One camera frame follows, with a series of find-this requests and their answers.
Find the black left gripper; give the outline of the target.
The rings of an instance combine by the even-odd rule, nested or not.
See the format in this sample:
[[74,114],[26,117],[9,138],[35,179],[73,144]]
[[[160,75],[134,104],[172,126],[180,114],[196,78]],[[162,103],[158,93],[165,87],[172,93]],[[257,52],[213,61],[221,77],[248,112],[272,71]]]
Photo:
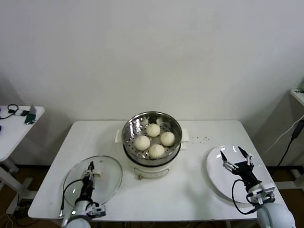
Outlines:
[[88,171],[84,171],[83,173],[82,176],[83,186],[80,192],[81,201],[93,202],[92,193],[94,190],[94,182],[90,180],[90,178],[94,177],[94,169],[95,169],[94,162],[91,161],[88,166]]

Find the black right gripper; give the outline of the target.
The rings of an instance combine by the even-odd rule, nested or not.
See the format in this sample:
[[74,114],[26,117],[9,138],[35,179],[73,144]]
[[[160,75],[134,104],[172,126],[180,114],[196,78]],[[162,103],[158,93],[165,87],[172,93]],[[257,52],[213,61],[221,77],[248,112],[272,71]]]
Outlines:
[[251,189],[252,187],[260,184],[262,181],[258,180],[253,173],[254,165],[252,162],[252,155],[248,154],[247,151],[242,149],[240,146],[238,147],[238,149],[245,158],[245,161],[232,164],[227,160],[224,153],[220,151],[221,158],[223,161],[223,167],[228,171],[232,171],[234,175],[240,176],[242,181],[244,182],[245,189]]

